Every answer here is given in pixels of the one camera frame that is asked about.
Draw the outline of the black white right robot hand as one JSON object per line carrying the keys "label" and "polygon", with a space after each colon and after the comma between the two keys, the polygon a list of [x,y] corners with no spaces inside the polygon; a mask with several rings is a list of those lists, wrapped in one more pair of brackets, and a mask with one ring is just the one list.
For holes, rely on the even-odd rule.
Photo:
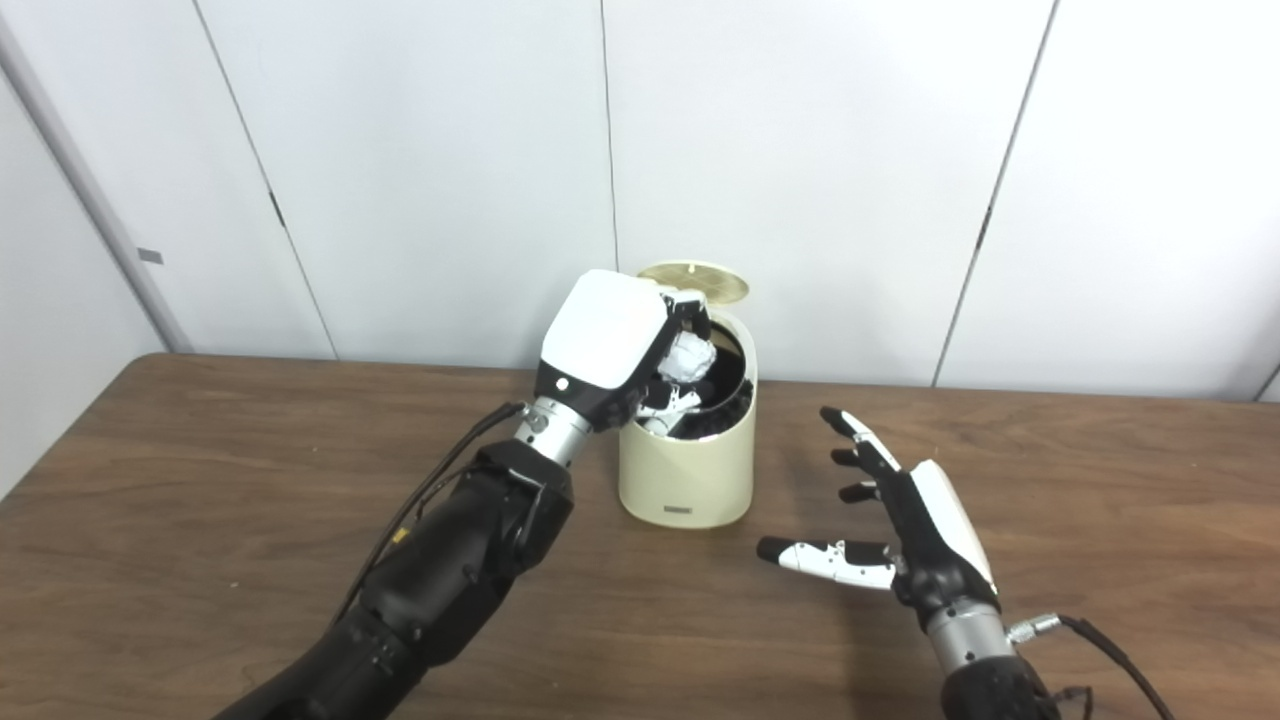
{"label": "black white right robot hand", "polygon": [[869,425],[838,407],[820,418],[850,443],[832,460],[863,479],[838,491],[844,503],[879,503],[892,542],[809,541],[765,536],[756,556],[842,585],[890,591],[922,628],[946,609],[977,602],[993,610],[998,589],[986,551],[946,470],[933,459],[904,468]]}

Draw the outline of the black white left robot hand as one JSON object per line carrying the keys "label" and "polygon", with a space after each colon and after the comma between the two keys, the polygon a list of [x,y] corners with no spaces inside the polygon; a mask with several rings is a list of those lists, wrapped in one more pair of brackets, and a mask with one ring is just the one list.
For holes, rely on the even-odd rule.
{"label": "black white left robot hand", "polygon": [[593,269],[579,277],[541,342],[534,395],[593,433],[636,418],[682,416],[714,393],[707,295]]}

